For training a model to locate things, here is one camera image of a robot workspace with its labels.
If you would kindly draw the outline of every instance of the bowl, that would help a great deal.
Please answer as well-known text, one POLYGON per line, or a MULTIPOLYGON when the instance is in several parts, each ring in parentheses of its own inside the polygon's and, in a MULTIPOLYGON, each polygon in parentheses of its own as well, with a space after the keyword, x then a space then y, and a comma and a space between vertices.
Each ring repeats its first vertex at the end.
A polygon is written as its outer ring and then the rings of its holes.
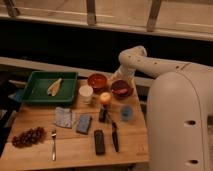
POLYGON ((107 85, 107 78, 103 74, 95 73, 88 77, 88 85, 90 85, 95 92, 103 89, 107 85))
POLYGON ((113 95, 119 99, 128 97, 133 93, 133 88, 125 80, 114 81, 110 89, 113 95))

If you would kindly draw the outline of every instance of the railing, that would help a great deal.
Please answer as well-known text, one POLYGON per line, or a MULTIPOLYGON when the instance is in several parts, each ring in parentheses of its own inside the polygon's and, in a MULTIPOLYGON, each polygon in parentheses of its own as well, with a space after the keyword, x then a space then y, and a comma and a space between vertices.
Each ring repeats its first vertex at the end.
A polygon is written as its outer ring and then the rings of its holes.
POLYGON ((0 0, 1 19, 213 41, 212 0, 0 0))

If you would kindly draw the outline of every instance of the wooden table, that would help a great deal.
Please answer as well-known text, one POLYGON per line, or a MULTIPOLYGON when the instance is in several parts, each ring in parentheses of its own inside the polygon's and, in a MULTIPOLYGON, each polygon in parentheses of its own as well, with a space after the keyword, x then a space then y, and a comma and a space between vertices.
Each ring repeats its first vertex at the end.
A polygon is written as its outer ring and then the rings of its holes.
MULTIPOLYGON (((86 84, 81 80, 78 86, 86 84)), ((50 168, 68 168, 100 165, 132 164, 148 161, 147 129, 137 92, 126 99, 113 98, 109 106, 109 114, 118 126, 120 151, 115 152, 111 131, 112 126, 98 121, 100 103, 99 94, 95 94, 94 103, 86 105, 77 96, 70 106, 78 118, 83 113, 92 115, 92 123, 88 135, 76 133, 72 129, 56 127, 53 124, 55 106, 27 106, 23 105, 13 123, 8 142, 0 158, 0 170, 35 170, 50 168), (119 111, 122 105, 131 105, 134 117, 129 122, 121 121, 119 111), (16 148, 12 145, 12 138, 21 132, 38 126, 47 132, 43 143, 26 148, 16 148), (57 128, 56 151, 57 159, 52 161, 51 130, 57 128), (95 154, 94 130, 104 132, 106 153, 102 156, 95 154)))

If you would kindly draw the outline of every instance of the white robot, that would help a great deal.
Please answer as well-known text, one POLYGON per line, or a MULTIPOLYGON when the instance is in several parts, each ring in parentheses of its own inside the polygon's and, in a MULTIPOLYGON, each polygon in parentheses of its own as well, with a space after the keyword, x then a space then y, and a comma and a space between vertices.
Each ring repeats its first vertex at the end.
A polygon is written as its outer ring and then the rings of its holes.
POLYGON ((210 171, 207 119, 213 115, 213 68, 124 50, 112 76, 128 82, 135 70, 156 78, 147 100, 150 171, 210 171))

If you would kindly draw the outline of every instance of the small container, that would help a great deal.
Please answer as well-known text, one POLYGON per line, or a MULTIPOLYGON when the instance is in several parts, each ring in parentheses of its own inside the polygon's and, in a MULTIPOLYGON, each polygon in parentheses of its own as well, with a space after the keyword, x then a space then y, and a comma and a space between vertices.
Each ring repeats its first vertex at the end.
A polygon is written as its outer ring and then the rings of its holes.
POLYGON ((93 97, 93 88, 89 85, 83 85, 79 88, 79 94, 85 104, 90 104, 93 97))
POLYGON ((121 115, 121 120, 127 122, 132 119, 133 110, 129 105, 125 105, 121 108, 120 115, 121 115))
POLYGON ((98 92, 107 85, 107 78, 103 74, 95 73, 88 77, 88 85, 90 85, 94 92, 98 92))

